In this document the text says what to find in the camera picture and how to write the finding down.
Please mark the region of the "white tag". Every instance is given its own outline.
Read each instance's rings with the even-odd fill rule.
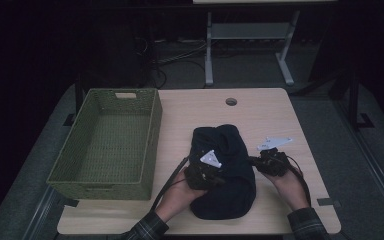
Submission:
[[[200,158],[199,160],[201,160],[201,162],[203,162],[203,163],[214,166],[216,168],[221,167],[221,163],[219,163],[216,155],[214,154],[214,150],[207,152],[207,154],[202,156],[202,158]]]
[[[288,142],[292,142],[292,138],[266,138],[266,141],[257,146],[257,149],[259,151],[262,150],[269,150],[278,146],[281,146],[283,144],[286,144]]]

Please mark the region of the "plaid shirt sleeve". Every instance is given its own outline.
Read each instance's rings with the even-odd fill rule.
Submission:
[[[155,212],[149,212],[133,228],[121,235],[126,240],[157,240],[168,230],[168,226]]]
[[[288,219],[297,240],[330,239],[314,208],[294,211],[288,215]]]

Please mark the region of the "person's arm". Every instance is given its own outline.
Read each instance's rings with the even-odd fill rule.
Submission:
[[[264,174],[293,211],[288,215],[292,232],[297,240],[330,239],[316,211],[310,207],[298,178],[291,171],[282,177]]]
[[[173,185],[164,193],[161,202],[154,211],[149,212],[133,228],[122,235],[128,240],[157,240],[168,230],[167,222],[186,209],[193,200],[204,195],[206,191],[189,188],[184,168],[173,180]]]

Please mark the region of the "green woven basket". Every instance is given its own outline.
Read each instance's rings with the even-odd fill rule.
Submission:
[[[47,183],[72,199],[149,200],[161,116],[156,89],[91,89]]]

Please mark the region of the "floor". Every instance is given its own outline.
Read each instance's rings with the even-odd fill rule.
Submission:
[[[160,42],[157,44],[159,59],[163,62],[200,44]],[[214,53],[214,85],[207,88],[280,87],[291,93],[309,85],[307,80],[318,46],[291,47],[287,63],[296,82],[289,87],[283,82],[274,56],[279,44],[220,43]],[[205,87],[202,52],[176,60],[161,65],[159,71],[154,70],[153,81],[147,86]],[[332,238],[384,239],[384,114],[371,93],[360,86],[358,110],[367,114],[374,128],[354,131],[346,117],[347,97],[332,101],[328,97],[331,85],[332,82],[328,82],[306,96],[290,99],[342,224],[341,233]],[[0,239],[117,238],[64,236],[57,232],[59,217],[69,200],[48,187],[45,180],[70,130],[64,123],[74,112],[72,86],[50,116],[0,207]]]

